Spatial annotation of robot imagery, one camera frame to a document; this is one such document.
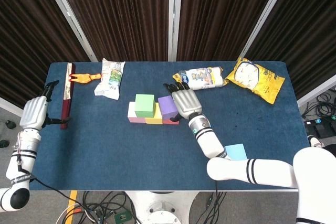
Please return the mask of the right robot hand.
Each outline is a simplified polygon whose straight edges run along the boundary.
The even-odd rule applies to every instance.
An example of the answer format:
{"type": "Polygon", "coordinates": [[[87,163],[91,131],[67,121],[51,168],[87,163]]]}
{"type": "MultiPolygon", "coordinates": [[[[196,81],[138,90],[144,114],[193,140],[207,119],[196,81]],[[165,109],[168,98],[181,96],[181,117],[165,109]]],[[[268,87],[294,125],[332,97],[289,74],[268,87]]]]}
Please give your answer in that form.
{"type": "Polygon", "coordinates": [[[182,118],[190,120],[202,113],[200,101],[186,82],[164,83],[163,85],[168,89],[178,110],[178,114],[170,118],[172,122],[177,122],[182,118]]]}

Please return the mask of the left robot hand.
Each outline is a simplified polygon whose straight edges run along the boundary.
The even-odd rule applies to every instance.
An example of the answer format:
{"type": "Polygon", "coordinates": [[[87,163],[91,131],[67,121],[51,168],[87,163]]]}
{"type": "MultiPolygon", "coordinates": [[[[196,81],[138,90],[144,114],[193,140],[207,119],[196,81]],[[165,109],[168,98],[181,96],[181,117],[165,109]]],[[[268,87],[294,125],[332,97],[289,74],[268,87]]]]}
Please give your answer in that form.
{"type": "Polygon", "coordinates": [[[26,102],[19,123],[23,129],[35,129],[40,131],[46,125],[62,125],[67,124],[71,120],[70,117],[65,119],[51,119],[48,116],[48,105],[49,102],[51,102],[52,92],[58,83],[59,81],[56,80],[46,84],[41,96],[26,102]]]}

